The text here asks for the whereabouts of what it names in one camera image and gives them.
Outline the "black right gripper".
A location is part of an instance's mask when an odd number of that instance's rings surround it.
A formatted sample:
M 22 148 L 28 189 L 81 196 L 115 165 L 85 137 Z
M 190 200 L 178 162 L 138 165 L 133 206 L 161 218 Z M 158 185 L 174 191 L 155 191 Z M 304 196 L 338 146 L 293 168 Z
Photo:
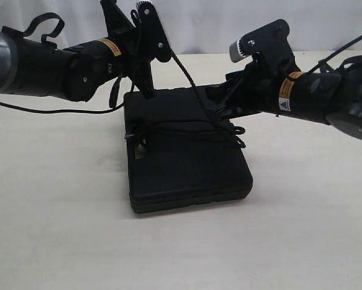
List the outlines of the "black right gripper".
M 261 67 L 253 57 L 252 61 L 239 71 L 225 75 L 225 82 L 204 86 L 210 108 L 217 109 L 221 118 L 239 118 L 258 114 L 267 109 L 266 99 L 277 91 L 283 78 L 298 71 L 297 64 L 275 76 Z

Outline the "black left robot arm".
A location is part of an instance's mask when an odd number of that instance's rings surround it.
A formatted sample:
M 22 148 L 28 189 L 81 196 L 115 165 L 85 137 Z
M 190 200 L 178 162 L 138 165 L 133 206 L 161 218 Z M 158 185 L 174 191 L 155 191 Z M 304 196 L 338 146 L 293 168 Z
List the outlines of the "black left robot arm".
M 53 12 L 35 17 L 24 31 L 0 30 L 0 93 L 87 102 L 106 82 L 129 78 L 147 98 L 154 95 L 151 53 L 141 53 L 143 32 L 116 1 L 101 1 L 107 36 L 60 49 L 63 30 Z

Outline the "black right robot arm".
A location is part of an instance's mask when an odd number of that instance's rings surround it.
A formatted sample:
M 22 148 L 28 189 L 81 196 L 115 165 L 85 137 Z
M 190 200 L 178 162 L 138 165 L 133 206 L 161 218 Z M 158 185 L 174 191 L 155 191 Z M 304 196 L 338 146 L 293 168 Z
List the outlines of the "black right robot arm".
M 322 64 L 314 73 L 291 65 L 276 76 L 253 61 L 225 82 L 207 85 L 205 93 L 220 119 L 264 112 L 332 126 L 362 140 L 362 55 L 337 68 Z

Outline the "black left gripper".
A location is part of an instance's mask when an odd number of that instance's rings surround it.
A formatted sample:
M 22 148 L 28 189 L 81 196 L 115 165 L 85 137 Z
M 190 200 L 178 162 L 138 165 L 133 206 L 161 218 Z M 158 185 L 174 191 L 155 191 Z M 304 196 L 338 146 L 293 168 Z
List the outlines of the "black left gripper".
M 116 1 L 101 1 L 108 36 L 121 54 L 113 64 L 118 75 L 129 77 L 132 84 L 146 98 L 154 97 L 151 61 L 154 59 L 143 32 L 143 25 L 137 10 L 128 18 Z

